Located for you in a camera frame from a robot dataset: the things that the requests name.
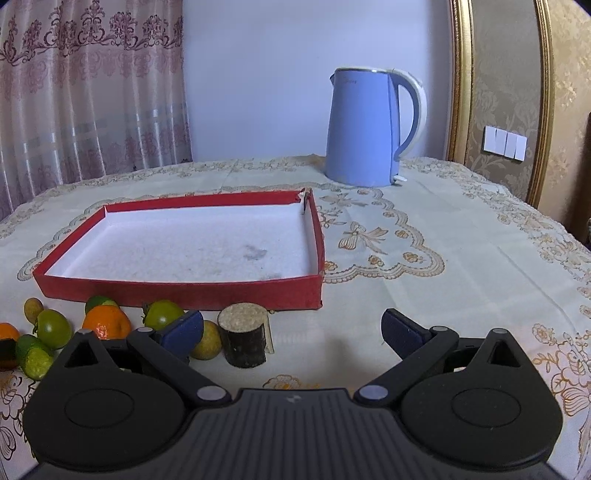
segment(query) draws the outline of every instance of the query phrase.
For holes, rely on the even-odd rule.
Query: cut cucumber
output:
[[[43,348],[32,347],[27,352],[22,371],[32,380],[40,380],[50,369],[53,357]]]
[[[23,362],[25,361],[25,357],[29,350],[33,347],[40,348],[46,351],[49,355],[52,354],[51,348],[49,348],[45,343],[39,340],[36,336],[33,335],[21,335],[17,340],[17,345],[15,347],[15,353],[17,356],[17,362],[21,366],[23,366]]]

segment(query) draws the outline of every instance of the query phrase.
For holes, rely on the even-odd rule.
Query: table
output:
[[[260,367],[236,369],[222,355],[191,365],[233,394],[240,387],[354,391],[400,361],[381,337],[386,308],[467,337],[505,327],[564,413],[550,463],[567,478],[588,478],[591,253],[503,186],[456,163],[404,160],[408,181],[380,189],[336,184],[322,167],[315,155],[190,163],[51,189],[0,223],[1,320],[30,332],[23,302],[42,298],[32,268],[106,203],[310,187],[325,235],[323,308],[273,313],[275,354]],[[75,328],[82,324],[82,304],[42,300]],[[125,311],[134,326],[141,324],[140,309]],[[204,317],[215,319],[216,312]],[[3,373],[0,479],[15,479],[35,464],[21,424],[34,388],[19,371]]]

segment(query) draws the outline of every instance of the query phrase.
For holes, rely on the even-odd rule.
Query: yellow lime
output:
[[[104,297],[102,295],[95,295],[94,297],[89,298],[84,305],[84,313],[88,315],[89,311],[91,311],[94,307],[98,307],[99,305],[113,305],[115,307],[119,306],[110,298]]]
[[[203,322],[203,337],[191,352],[197,360],[211,360],[222,351],[222,339],[217,325],[209,320]]]
[[[35,325],[37,316],[43,311],[43,304],[39,299],[28,299],[25,302],[24,310],[25,317],[27,317],[29,323]]]

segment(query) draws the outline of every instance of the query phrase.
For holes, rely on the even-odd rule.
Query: light switch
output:
[[[496,128],[487,125],[484,127],[484,146],[482,149],[485,152],[495,152],[496,146]]]
[[[517,144],[515,145],[515,159],[519,161],[525,160],[525,149],[527,148],[527,137],[517,135]]]
[[[506,144],[507,144],[507,131],[497,128],[496,129],[496,136],[495,136],[495,149],[493,150],[493,153],[496,153],[497,155],[505,155]]]
[[[505,156],[507,158],[515,158],[515,150],[517,149],[517,138],[519,135],[507,133],[507,143],[505,144]]]

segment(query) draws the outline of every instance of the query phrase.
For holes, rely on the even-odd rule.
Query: gold picture frame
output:
[[[548,168],[552,129],[554,126],[554,54],[552,51],[552,30],[550,27],[550,10],[548,0],[534,0],[540,32],[540,55],[542,66],[542,83],[540,97],[540,123],[538,139],[534,154],[534,165],[531,172],[530,188],[527,203],[538,208],[544,187],[544,179]]]
[[[474,91],[474,23],[472,0],[450,0],[453,78],[447,160],[466,164]]]

